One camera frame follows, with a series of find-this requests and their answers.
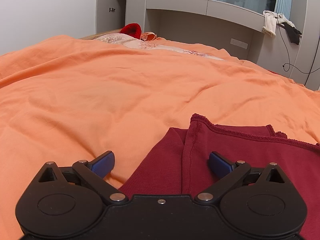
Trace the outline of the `dark red knit garment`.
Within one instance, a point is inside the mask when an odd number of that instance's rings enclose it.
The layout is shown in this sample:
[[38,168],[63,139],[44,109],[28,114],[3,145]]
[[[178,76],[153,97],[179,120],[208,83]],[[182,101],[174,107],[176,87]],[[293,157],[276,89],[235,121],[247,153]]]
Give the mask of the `dark red knit garment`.
[[208,167],[211,152],[253,167],[276,162],[308,208],[305,239],[319,239],[319,144],[289,139],[267,126],[222,126],[194,114],[187,129],[170,128],[120,188],[134,194],[195,196],[217,181]]

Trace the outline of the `grey built-in cabinet unit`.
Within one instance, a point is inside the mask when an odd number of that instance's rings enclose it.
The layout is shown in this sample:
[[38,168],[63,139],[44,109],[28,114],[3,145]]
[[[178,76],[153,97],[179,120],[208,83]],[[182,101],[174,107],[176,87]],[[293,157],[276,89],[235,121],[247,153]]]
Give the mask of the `grey built-in cabinet unit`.
[[319,89],[319,0],[292,0],[290,20],[302,33],[291,43],[281,24],[262,32],[265,17],[216,0],[97,0],[99,33],[138,23],[169,40],[225,49],[232,56]]

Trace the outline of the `bright red cloth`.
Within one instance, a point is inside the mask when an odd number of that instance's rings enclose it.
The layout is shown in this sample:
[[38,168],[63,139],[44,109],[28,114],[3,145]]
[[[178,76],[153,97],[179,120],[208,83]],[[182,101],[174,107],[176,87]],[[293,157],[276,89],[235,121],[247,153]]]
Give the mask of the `bright red cloth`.
[[121,34],[129,35],[133,38],[139,39],[142,34],[142,29],[138,23],[130,23],[125,25],[121,30]]

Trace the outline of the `orange bed cover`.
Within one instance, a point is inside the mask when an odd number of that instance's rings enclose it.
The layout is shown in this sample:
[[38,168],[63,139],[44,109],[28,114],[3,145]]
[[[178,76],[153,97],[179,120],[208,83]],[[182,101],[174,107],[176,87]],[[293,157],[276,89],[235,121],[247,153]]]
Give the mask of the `orange bed cover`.
[[22,236],[15,206],[47,161],[107,150],[121,186],[171,127],[194,114],[227,126],[271,125],[319,142],[319,92],[224,49],[157,38],[223,59],[56,36],[1,56],[1,239]]

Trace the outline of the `white cloth on ledge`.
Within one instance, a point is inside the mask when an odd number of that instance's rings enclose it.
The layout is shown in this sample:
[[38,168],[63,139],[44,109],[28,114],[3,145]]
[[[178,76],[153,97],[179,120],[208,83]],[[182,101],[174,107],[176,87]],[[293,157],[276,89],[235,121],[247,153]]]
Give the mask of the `white cloth on ledge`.
[[278,24],[287,23],[289,26],[295,28],[296,26],[288,20],[284,14],[276,13],[269,10],[264,10],[263,15],[265,17],[264,26],[262,32],[272,36],[276,36],[276,26]]

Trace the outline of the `black cloth on ledge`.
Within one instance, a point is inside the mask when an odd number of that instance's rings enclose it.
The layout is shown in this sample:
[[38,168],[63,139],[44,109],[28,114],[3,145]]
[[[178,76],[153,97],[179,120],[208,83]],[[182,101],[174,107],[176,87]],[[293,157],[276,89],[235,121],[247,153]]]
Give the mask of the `black cloth on ledge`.
[[281,25],[284,27],[284,29],[289,37],[290,42],[294,43],[296,45],[299,45],[302,33],[299,30],[297,30],[295,27],[292,27],[291,25],[289,25],[286,22],[281,23]]

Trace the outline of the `pink patterned bedsheet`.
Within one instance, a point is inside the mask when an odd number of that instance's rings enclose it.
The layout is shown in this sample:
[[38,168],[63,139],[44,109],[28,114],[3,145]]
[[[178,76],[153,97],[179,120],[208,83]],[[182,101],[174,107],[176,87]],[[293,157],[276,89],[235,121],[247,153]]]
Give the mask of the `pink patterned bedsheet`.
[[102,41],[102,42],[110,43],[110,44],[121,44],[121,45],[124,45],[127,48],[131,48],[131,49],[145,49],[145,50],[162,49],[162,50],[174,51],[177,53],[193,54],[193,55],[205,57],[208,59],[223,61],[223,59],[221,59],[219,57],[211,56],[209,54],[201,53],[201,52],[198,52],[195,50],[186,50],[186,49],[178,48],[175,46],[153,44],[153,43],[151,43],[151,41],[139,40],[137,38],[134,38],[132,36],[122,34],[122,33],[105,34],[101,37],[96,37],[94,39],[97,41]]

